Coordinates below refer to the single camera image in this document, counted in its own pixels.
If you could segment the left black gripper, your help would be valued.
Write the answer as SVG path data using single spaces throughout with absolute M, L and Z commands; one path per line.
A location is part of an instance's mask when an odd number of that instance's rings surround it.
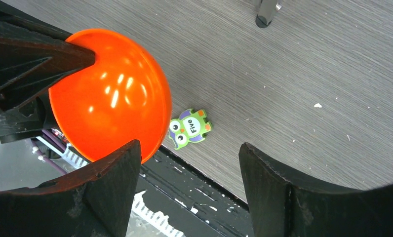
M 0 36 L 0 142 L 56 127 L 49 96 L 40 94 L 94 62 L 93 51 L 60 40 Z

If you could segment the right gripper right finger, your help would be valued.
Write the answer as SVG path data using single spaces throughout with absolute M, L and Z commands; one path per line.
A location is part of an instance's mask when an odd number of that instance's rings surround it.
M 239 164 L 257 237 L 393 237 L 393 184 L 357 190 L 284 164 L 249 143 Z

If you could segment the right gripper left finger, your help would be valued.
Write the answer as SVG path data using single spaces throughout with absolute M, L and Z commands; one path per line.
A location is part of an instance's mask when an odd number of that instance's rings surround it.
M 123 237 L 141 167 L 132 140 L 35 188 L 0 192 L 0 237 Z

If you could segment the orange plastic bowl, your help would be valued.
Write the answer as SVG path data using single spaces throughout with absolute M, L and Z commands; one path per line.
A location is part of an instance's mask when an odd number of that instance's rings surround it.
M 167 134 L 172 112 L 160 65 L 140 44 L 106 29 L 82 30 L 67 42 L 92 50 L 95 62 L 49 89 L 65 137 L 90 161 L 136 139 L 142 162 L 149 160 Z

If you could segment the metal two-tier dish rack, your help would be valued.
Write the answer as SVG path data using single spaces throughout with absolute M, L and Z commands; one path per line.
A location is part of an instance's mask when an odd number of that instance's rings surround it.
M 282 4 L 279 0 L 262 0 L 257 13 L 255 23 L 259 28 L 268 27 L 275 14 L 280 11 Z

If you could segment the green owl puzzle piece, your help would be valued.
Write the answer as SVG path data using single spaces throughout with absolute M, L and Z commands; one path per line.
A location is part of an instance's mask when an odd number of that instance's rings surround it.
M 189 143 L 202 142 L 212 128 L 213 125 L 207 120 L 205 110 L 187 109 L 178 118 L 170 121 L 168 137 L 173 141 L 175 150 L 179 150 Z

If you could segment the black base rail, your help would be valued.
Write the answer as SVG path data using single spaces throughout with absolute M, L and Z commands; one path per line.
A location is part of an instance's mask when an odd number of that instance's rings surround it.
M 251 237 L 246 203 L 160 147 L 140 170 L 129 237 Z

